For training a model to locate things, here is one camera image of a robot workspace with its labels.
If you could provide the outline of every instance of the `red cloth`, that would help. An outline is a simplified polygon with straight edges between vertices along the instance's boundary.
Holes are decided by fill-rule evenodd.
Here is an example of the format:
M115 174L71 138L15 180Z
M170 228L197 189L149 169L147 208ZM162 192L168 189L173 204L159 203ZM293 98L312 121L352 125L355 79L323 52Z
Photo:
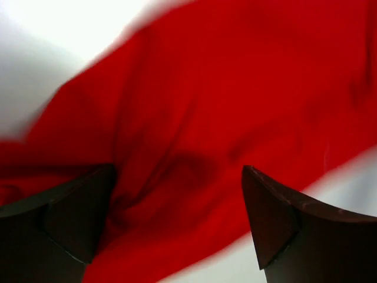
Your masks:
M156 282L249 231L242 166L303 189L377 144L375 1L201 0L63 85L0 144L3 203L114 163L85 283Z

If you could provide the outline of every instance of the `red fabric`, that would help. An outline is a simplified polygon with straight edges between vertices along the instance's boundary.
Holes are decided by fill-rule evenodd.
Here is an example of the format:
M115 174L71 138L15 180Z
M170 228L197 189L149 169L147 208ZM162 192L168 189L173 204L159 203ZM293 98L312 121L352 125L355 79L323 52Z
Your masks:
M156 282L249 231L244 164L303 189L377 144L374 1L195 1L0 143L2 202L114 163L85 283Z

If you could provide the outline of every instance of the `white surface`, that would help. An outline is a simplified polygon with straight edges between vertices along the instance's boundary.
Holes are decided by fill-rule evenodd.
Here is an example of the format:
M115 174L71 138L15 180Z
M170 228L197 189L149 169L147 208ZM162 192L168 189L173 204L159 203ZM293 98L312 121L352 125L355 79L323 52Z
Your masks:
M148 0L0 0L0 135L16 135L54 91L87 65ZM377 216L377 154L309 188L310 195ZM264 283L250 235L165 283Z

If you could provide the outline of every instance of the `dark brown object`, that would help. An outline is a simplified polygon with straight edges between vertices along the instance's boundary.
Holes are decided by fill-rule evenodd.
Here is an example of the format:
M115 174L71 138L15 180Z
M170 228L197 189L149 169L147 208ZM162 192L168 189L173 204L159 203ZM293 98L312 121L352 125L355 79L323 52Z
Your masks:
M377 282L377 218L322 203L251 166L242 188L268 283Z
M112 166L0 206L1 283L79 283L96 252Z

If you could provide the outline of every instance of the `dark pointed object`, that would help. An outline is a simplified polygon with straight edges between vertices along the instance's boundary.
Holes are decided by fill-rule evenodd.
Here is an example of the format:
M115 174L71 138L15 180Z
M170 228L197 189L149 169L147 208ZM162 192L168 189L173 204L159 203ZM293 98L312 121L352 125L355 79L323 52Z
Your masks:
M105 165L0 206L0 282L81 282L96 253L114 185L115 170Z
M242 188L268 283L377 282L377 218L322 203L251 166Z

